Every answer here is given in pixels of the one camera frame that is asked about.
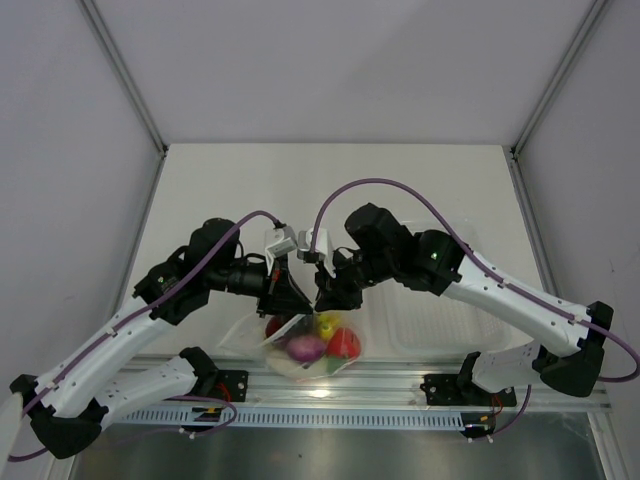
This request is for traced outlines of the yellow toy banana bunch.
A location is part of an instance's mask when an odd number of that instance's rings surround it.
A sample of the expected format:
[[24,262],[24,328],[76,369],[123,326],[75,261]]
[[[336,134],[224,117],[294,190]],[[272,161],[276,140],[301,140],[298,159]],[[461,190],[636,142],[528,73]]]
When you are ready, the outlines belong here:
[[325,343],[329,342],[342,325],[342,317],[336,313],[323,312],[315,317],[315,332]]

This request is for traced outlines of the red toy tomato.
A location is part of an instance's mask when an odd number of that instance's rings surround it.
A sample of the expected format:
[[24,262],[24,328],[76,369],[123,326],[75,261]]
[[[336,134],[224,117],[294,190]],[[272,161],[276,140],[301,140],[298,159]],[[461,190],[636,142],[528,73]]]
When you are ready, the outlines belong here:
[[352,360],[360,356],[362,346],[357,334],[350,328],[338,328],[326,346],[326,355]]

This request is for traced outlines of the clear zip top bag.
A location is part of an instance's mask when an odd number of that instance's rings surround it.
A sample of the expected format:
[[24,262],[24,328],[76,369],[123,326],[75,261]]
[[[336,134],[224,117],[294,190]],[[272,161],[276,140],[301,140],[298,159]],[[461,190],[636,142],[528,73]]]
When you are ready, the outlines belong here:
[[358,361],[365,338],[347,312],[251,314],[231,326],[218,347],[260,360],[283,377],[304,381],[331,377]]

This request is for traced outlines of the white toy radish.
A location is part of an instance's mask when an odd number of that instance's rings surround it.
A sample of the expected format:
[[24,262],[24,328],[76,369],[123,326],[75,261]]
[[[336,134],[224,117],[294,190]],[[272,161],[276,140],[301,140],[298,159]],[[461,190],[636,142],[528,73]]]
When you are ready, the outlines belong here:
[[272,351],[265,357],[266,365],[275,373],[292,379],[308,379],[326,372],[324,358],[311,363],[300,363],[283,351]]

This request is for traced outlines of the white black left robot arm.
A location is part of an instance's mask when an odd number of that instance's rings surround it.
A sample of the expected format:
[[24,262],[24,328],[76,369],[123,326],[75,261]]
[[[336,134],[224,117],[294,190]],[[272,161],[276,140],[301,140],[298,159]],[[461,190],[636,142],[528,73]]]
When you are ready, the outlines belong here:
[[260,316],[311,313],[288,268],[297,247],[293,229],[276,221],[263,253],[237,256],[241,226],[221,218],[205,221],[188,244],[149,270],[120,310],[68,359],[11,383],[45,452],[72,457],[115,420],[165,399],[229,400],[220,370],[199,347],[185,348],[154,369],[115,377],[140,350],[206,306],[211,292],[254,297]]

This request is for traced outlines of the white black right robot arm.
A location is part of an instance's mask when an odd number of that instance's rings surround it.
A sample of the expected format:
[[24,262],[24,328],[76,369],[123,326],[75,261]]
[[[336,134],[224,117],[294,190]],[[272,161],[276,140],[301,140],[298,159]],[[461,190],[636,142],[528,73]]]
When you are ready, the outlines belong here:
[[531,342],[498,353],[466,356],[458,395],[479,403],[508,387],[542,383],[584,398],[600,379],[605,333],[613,311],[601,303],[571,304],[532,289],[485,264],[464,243],[441,230],[411,232],[386,209],[368,203],[345,229],[357,248],[317,266],[315,308],[356,310],[362,292],[387,280],[476,307],[522,331]]

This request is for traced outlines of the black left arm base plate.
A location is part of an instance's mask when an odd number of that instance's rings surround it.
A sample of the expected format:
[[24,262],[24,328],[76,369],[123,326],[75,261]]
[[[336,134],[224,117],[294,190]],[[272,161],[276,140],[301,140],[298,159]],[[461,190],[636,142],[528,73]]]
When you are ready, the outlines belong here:
[[249,372],[246,370],[220,370],[212,395],[227,402],[244,402],[249,384]]

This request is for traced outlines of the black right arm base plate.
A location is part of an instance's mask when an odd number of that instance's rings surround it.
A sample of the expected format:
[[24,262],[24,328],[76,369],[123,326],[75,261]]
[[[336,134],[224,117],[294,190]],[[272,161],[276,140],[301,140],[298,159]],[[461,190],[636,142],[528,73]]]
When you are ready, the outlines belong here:
[[456,374],[427,374],[420,390],[429,406],[515,407],[517,404],[513,389],[491,393]]

